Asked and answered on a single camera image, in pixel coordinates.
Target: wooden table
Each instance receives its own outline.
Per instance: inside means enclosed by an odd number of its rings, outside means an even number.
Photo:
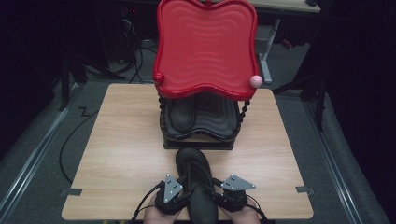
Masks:
[[[159,116],[154,86],[109,86],[73,181],[82,192],[68,195],[64,219],[128,220],[166,174],[178,178],[177,151],[163,149]],[[257,186],[247,194],[269,219],[313,216],[307,194],[296,190],[304,182],[270,90],[257,90],[233,150],[203,152],[215,178],[235,174]],[[184,209],[179,219],[188,218]],[[227,217],[219,210],[219,218]]]

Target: metal bracket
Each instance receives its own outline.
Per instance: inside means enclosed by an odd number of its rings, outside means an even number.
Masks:
[[[245,189],[255,189],[256,186],[247,182],[237,175],[230,175],[222,184],[223,189],[228,189],[231,191],[245,190]]]
[[[171,175],[166,175],[163,203],[169,203],[182,189],[183,186],[181,186]]]

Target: black wire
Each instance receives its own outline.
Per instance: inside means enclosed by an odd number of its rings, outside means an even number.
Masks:
[[[157,51],[155,51],[154,49],[145,49],[145,50],[148,50],[148,51],[151,51],[151,52],[157,53]]]
[[[110,71],[110,70],[108,70],[109,71],[109,73],[111,73],[111,74],[113,74],[113,75],[119,75],[119,74],[121,74],[121,73],[124,73],[124,72],[126,72],[126,71],[128,71],[128,70],[130,70],[131,68],[133,68],[135,65],[136,65],[136,63],[137,63],[137,61],[136,61],[136,56],[135,55],[133,55],[132,56],[132,59],[128,62],[128,64],[125,66],[125,67],[123,67],[123,68],[121,68],[120,70],[117,70],[117,71]],[[84,66],[84,70],[87,72],[87,73],[89,73],[89,74],[91,74],[91,75],[94,75],[94,76],[104,76],[105,74],[103,74],[103,73],[101,73],[101,72],[95,72],[95,71],[93,71],[93,70],[91,70],[90,68],[88,68],[88,67],[86,67],[86,66]]]
[[[260,207],[260,204],[259,204],[259,202],[257,202],[257,200],[256,199],[254,199],[253,197],[251,197],[250,195],[247,195],[251,200],[253,200],[254,201],[254,203],[256,203],[257,204],[257,206],[259,207],[259,209],[260,210],[262,210],[262,208]]]
[[[155,205],[147,205],[146,207],[142,207],[139,209],[139,212],[145,210],[146,208],[155,207]]]
[[[163,187],[164,185],[165,185],[165,182],[163,182],[163,180],[162,180],[162,181],[161,181],[160,183],[158,183],[154,188],[152,188],[152,189],[145,195],[145,197],[143,197],[142,201],[140,202],[140,204],[137,206],[136,210],[134,211],[134,215],[133,215],[132,218],[131,218],[131,223],[134,223],[134,222],[136,221],[136,219],[137,219],[137,216],[139,215],[139,212],[146,208],[146,207],[145,207],[145,208],[143,208],[143,209],[140,209],[140,207],[141,207],[142,204],[145,202],[145,200],[147,199],[147,197],[148,197],[152,192],[154,192],[156,189],[158,189],[158,188],[160,188],[160,187]]]
[[[134,75],[131,77],[131,80],[129,81],[129,84],[132,83],[132,81],[134,80],[134,77],[136,77],[136,76],[139,77],[141,84],[145,84],[143,79],[139,76],[139,71],[140,71],[140,69],[142,68],[142,65],[143,65],[143,52],[142,52],[141,48],[139,48],[139,52],[140,52],[140,64],[139,64],[139,67],[136,67],[136,72],[134,72]]]
[[[251,209],[253,209],[253,210],[255,210],[255,211],[262,217],[262,222],[263,222],[264,224],[269,223],[268,218],[265,216],[264,212],[263,212],[261,209],[258,209],[258,208],[256,208],[255,206],[250,205],[250,204],[248,204],[248,203],[245,204],[245,206],[246,206],[246,207],[249,207],[249,208],[251,208]]]
[[[64,154],[64,147],[66,146],[67,142],[70,140],[70,138],[73,136],[73,134],[78,130],[79,127],[81,127],[88,119],[92,118],[94,115],[96,115],[99,112],[99,110],[93,112],[92,114],[90,114],[86,119],[84,119],[74,130],[73,132],[71,132],[66,140],[64,140],[64,144],[61,147],[61,152],[59,153],[59,166],[61,167],[61,172],[64,175],[64,178],[67,180],[67,182],[69,182],[70,184],[72,184],[72,180],[71,178],[66,174],[66,171],[64,170],[64,165],[62,162],[62,156]]]

